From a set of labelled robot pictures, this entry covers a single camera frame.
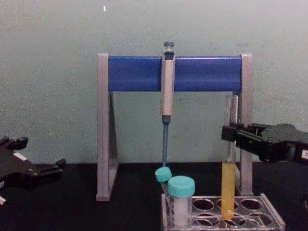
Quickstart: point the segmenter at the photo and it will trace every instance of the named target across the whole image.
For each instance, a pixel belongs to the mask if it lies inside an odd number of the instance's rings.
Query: gray stand leg
[[[97,201],[109,201],[118,167],[113,97],[108,91],[108,54],[97,57]]]
[[[242,54],[242,92],[239,98],[240,122],[244,125],[252,123],[253,110],[253,71],[252,55]],[[242,196],[252,196],[252,154],[241,150],[240,170],[236,170],[237,189]]]

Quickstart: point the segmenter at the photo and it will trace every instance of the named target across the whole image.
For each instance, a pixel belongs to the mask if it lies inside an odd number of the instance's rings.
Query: test tube
[[[170,196],[170,216],[173,227],[189,227],[192,222],[194,180],[186,176],[176,176],[168,181]]]
[[[168,167],[160,167],[156,170],[155,176],[157,181],[160,183],[166,198],[168,199],[168,180],[172,177],[170,169]]]
[[[238,96],[227,96],[227,121],[236,124],[238,119]],[[227,152],[222,157],[221,174],[221,215],[224,219],[231,219],[234,213],[235,197],[235,142],[228,142]]]

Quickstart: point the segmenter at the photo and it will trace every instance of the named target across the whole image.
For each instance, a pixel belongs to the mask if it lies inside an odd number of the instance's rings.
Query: teal screw cap
[[[171,171],[168,167],[160,167],[155,172],[156,179],[159,183],[168,181],[171,177]]]
[[[168,181],[168,193],[177,198],[190,197],[194,194],[194,180],[190,177],[177,176]]]

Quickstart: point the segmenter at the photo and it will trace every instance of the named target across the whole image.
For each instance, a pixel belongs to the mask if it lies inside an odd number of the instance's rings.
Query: test tube rack
[[[285,231],[284,221],[265,194],[235,197],[234,217],[230,220],[224,220],[220,214],[220,197],[193,196],[192,201],[191,226],[173,227],[162,194],[162,231]]]

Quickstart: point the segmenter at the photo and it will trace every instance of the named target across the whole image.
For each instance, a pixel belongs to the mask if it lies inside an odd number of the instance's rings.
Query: black clamp
[[[0,189],[12,186],[33,188],[58,181],[62,176],[66,164],[65,159],[57,161],[54,165],[40,167],[15,152],[15,150],[26,148],[27,143],[27,137],[17,140],[4,137],[0,140]]]
[[[259,156],[261,161],[295,161],[308,165],[308,133],[291,124],[230,124],[223,126],[221,138]]]

